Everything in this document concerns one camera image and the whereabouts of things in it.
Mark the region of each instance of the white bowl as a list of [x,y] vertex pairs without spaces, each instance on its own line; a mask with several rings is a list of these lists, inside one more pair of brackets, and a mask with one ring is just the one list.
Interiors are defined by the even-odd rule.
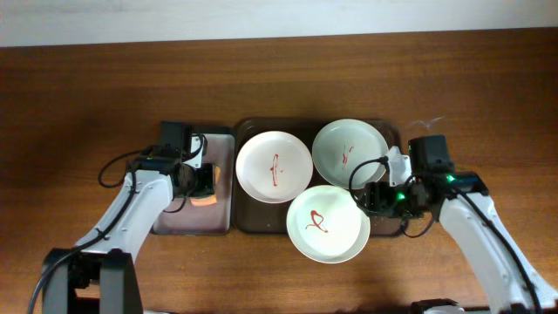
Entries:
[[[386,155],[388,146],[377,129],[360,120],[341,119],[320,130],[312,144],[312,159],[317,172],[329,183],[349,188],[352,171],[362,162]],[[385,167],[371,163],[361,167],[353,178],[353,188],[364,188],[378,181]]]
[[296,248],[320,263],[350,260],[370,237],[370,219],[348,191],[317,186],[302,192],[290,204],[287,232]]
[[285,132],[261,133],[250,139],[236,157],[236,178],[258,201],[280,203],[308,187],[314,167],[308,148]]

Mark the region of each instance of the wood grain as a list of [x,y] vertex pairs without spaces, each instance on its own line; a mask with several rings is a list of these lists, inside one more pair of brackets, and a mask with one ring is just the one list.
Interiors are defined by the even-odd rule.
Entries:
[[[558,286],[558,30],[101,44],[0,50],[0,311],[21,313],[41,262],[72,246],[117,191],[113,156],[161,120],[382,118],[406,141],[444,117],[460,169],[477,171],[535,268]],[[115,167],[109,179],[116,179]],[[159,311],[335,312],[486,299],[448,234],[372,239],[322,265],[287,237],[150,235],[136,270]]]

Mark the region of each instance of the white wall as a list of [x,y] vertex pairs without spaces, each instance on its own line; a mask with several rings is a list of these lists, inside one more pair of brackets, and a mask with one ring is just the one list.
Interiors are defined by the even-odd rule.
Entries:
[[558,25],[558,0],[0,0],[0,45]]

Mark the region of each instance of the brown tray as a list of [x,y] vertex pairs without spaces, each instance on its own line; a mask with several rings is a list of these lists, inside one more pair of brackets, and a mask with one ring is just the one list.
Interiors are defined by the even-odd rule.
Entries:
[[[381,119],[363,119],[364,122],[374,126],[384,136],[388,147],[400,147],[400,138],[395,126]],[[267,131],[283,131],[295,135],[311,151],[312,143],[317,133],[331,121],[312,120],[312,119],[270,119],[253,118],[241,121],[235,128],[236,150],[238,154],[240,148],[248,140],[259,133]],[[387,180],[385,174],[381,181]],[[280,204],[268,204],[258,201],[249,196],[236,179],[233,186],[233,209],[232,223],[240,231],[248,234],[257,235],[286,235],[287,234],[287,211],[290,203],[287,201]],[[314,174],[310,180],[308,188],[317,185],[329,185],[314,168]],[[371,237],[394,237],[400,236],[400,219],[372,217],[371,218]]]

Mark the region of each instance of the red sauce smear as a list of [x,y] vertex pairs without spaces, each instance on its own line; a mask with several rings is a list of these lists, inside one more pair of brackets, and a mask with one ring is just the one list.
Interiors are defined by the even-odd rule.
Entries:
[[[347,148],[346,145],[343,145],[343,169],[345,169],[345,166],[347,166],[347,161],[349,160],[349,155],[345,154],[345,149]],[[349,153],[352,152],[352,150],[355,149],[355,147],[350,147],[349,148]]]
[[279,155],[273,156],[273,163],[271,164],[271,173],[273,174],[273,186],[277,186],[277,167],[279,166]]
[[[307,229],[308,227],[314,226],[314,227],[317,227],[318,229],[322,230],[324,233],[328,233],[328,230],[324,226],[322,226],[322,222],[323,222],[323,216],[322,215],[318,214],[315,210],[312,210],[310,212],[310,216],[312,217],[312,221],[314,223],[309,224],[304,229]],[[316,216],[322,218],[322,220],[320,222],[316,222]]]

